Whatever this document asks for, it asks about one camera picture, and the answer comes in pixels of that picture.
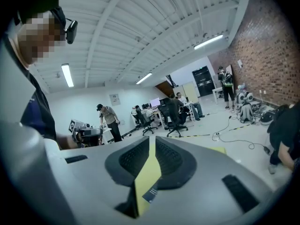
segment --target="sneaker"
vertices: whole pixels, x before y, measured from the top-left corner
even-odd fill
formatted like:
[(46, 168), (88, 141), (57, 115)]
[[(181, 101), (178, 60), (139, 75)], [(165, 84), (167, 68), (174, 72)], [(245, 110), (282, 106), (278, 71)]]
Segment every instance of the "sneaker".
[(269, 173), (270, 174), (276, 173), (276, 168), (277, 168), (277, 165), (269, 164), (269, 167), (268, 167)]

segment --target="brick wall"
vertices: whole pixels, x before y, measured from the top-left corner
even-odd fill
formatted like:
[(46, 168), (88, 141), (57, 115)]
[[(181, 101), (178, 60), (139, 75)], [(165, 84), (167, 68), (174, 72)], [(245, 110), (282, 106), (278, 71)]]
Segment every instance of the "brick wall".
[(249, 0), (229, 48), (208, 57), (215, 72), (231, 64), (236, 84), (246, 83), (256, 98), (266, 90), (263, 99), (277, 105), (300, 99), (300, 49), (274, 0)]

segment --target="floor tape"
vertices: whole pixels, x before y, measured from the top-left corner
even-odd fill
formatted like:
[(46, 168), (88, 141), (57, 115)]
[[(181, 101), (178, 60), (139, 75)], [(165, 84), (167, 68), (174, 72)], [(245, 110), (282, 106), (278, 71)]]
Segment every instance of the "floor tape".
[(180, 138), (183, 138), (183, 137), (202, 137), (202, 136), (210, 136), (210, 134), (205, 134), (205, 135), (191, 135), (191, 136), (181, 136)]
[(237, 130), (237, 129), (244, 128), (244, 127), (248, 127), (248, 126), (250, 126), (250, 125), (251, 125), (251, 124), (248, 124), (248, 125), (245, 125), (245, 126), (242, 126), (242, 127), (237, 127), (237, 128), (234, 128), (234, 129), (230, 129), (229, 131)]

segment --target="black door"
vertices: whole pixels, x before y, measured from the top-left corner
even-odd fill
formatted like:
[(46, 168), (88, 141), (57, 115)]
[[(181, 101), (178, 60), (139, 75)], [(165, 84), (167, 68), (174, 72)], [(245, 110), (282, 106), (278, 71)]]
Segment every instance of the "black door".
[(215, 89), (215, 85), (212, 81), (210, 72), (207, 68), (201, 67), (199, 70), (193, 71), (193, 75), (200, 93), (200, 96), (206, 96), (212, 94), (212, 90)]

